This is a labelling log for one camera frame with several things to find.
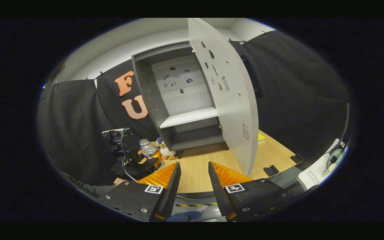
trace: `wooden table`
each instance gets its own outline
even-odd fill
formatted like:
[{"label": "wooden table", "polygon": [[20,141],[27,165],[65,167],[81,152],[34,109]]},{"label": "wooden table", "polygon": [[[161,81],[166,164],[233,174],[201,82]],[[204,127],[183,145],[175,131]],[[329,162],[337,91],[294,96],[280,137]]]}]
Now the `wooden table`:
[{"label": "wooden table", "polygon": [[[296,165],[296,163],[290,159],[291,156],[295,155],[293,152],[264,132],[259,130],[259,133],[266,139],[265,142],[258,144],[256,161],[250,176],[252,179],[267,178],[268,175],[264,172],[264,167],[274,165],[279,172],[282,172]],[[163,161],[165,161],[166,164],[164,167],[175,162],[180,163],[182,175],[177,190],[178,193],[213,191],[210,176],[208,175],[209,161],[221,164],[236,172],[244,173],[233,157],[232,152],[230,152],[230,150],[224,150],[221,144],[186,149],[183,150],[181,159]]]}]

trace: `penguin plush toy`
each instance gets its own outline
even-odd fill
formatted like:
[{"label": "penguin plush toy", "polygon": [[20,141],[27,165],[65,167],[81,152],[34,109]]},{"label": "penguin plush toy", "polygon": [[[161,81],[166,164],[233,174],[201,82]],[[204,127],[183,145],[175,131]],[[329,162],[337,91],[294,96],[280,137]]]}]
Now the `penguin plush toy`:
[{"label": "penguin plush toy", "polygon": [[161,155],[164,160],[167,160],[167,159],[173,160],[177,158],[176,151],[168,150],[168,147],[164,144],[162,137],[157,138],[157,143],[158,143],[158,146],[161,147]]}]

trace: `yellow notepad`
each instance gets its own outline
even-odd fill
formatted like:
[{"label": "yellow notepad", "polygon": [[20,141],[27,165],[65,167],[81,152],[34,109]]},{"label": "yellow notepad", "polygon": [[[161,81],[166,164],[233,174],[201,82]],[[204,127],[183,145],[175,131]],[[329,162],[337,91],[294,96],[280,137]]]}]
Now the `yellow notepad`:
[{"label": "yellow notepad", "polygon": [[259,140],[257,143],[263,143],[265,141],[265,137],[259,133]]}]

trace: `plastic bottle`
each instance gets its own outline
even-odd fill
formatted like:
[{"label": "plastic bottle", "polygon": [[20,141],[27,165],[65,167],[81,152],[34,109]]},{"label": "plastic bottle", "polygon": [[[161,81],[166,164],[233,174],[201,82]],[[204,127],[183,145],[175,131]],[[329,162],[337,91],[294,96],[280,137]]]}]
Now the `plastic bottle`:
[{"label": "plastic bottle", "polygon": [[139,141],[140,143],[140,151],[142,152],[145,158],[150,159],[157,152],[156,147],[149,142],[147,139],[142,139]]}]

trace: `open cabinet door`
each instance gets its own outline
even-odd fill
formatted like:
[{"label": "open cabinet door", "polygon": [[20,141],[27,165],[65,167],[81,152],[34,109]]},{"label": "open cabinet door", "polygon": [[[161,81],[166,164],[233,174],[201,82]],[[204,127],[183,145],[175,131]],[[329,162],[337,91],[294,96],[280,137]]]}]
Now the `open cabinet door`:
[{"label": "open cabinet door", "polygon": [[259,119],[247,69],[228,39],[200,18],[188,18],[189,43],[207,79],[223,138],[244,174],[257,152]]}]

